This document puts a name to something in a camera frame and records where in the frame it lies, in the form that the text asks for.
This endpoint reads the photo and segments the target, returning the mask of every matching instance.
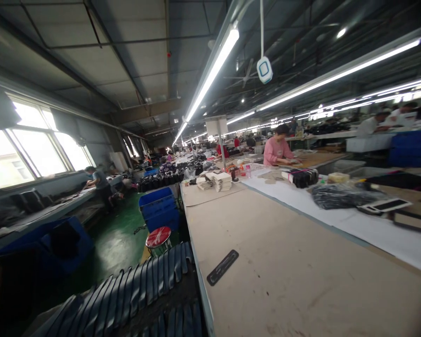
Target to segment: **pink sweater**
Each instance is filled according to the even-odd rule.
[[[267,140],[265,144],[265,151],[263,152],[263,164],[272,166],[278,158],[293,158],[293,152],[290,151],[289,145],[283,139],[281,142],[277,142],[274,137]]]

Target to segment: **woman in pink sweater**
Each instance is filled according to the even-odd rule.
[[[279,125],[275,129],[275,135],[267,140],[265,144],[265,151],[263,153],[263,164],[272,166],[276,162],[281,164],[290,165],[291,161],[284,159],[292,159],[294,157],[293,152],[290,151],[289,145],[285,141],[285,136],[289,132],[287,125]]]

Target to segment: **ceiling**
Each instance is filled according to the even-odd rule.
[[[0,0],[0,66],[131,131],[176,134],[210,57],[230,0]],[[273,80],[251,69],[260,58],[259,2],[194,119],[235,115],[287,92],[421,26],[421,1],[264,0],[265,54]],[[346,34],[337,39],[341,28]],[[421,76],[421,45],[256,113],[310,109]],[[192,125],[188,132],[204,130]]]

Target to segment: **white paper sheet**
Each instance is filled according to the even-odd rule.
[[[366,215],[356,209],[320,209],[309,192],[287,183],[265,184],[264,179],[257,177],[242,182],[421,270],[421,233],[397,227],[390,220]]]

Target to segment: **beige table surface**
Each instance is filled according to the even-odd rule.
[[[421,336],[421,273],[390,256],[253,190],[188,206],[186,216],[211,336]],[[232,249],[239,258],[210,286]]]

